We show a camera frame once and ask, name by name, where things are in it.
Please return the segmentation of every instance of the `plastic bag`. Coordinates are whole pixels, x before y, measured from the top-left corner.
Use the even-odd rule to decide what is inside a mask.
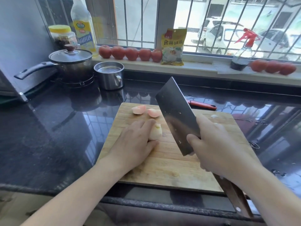
[[[182,61],[184,41],[187,29],[168,29],[161,36],[162,44],[162,62],[161,64],[169,64],[183,66]]]

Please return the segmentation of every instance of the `white windowsill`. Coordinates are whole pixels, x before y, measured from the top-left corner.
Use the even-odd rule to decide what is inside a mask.
[[[184,66],[161,65],[152,61],[128,61],[125,57],[123,60],[103,59],[98,56],[93,58],[95,62],[117,61],[124,65],[126,70],[158,72],[168,74],[179,74],[187,76],[201,76],[208,78],[219,78],[229,80],[240,80],[258,83],[269,83],[277,85],[301,86],[301,65],[297,65],[297,71],[291,75],[283,76],[280,74],[253,73],[253,74],[218,74],[212,64],[184,62]]]

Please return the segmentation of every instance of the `yellow jar lid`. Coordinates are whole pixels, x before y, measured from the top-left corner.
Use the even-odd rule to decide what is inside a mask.
[[[51,25],[48,28],[49,28],[50,32],[53,32],[53,33],[71,32],[71,28],[68,25]]]

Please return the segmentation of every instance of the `pot lid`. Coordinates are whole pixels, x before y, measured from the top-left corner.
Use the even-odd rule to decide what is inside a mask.
[[[55,51],[49,55],[55,63],[67,64],[67,63],[80,63],[89,60],[92,57],[92,53],[86,50],[75,50],[72,45],[65,45],[66,50]]]

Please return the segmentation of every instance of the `car wheel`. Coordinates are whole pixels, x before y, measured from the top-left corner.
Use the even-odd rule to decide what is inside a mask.
[[[283,56],[283,57],[278,58],[278,60],[285,60],[285,61],[288,61],[288,58],[287,58],[286,56]]]
[[[206,39],[203,40],[203,49],[204,49],[204,50],[207,49],[207,47],[206,47]]]

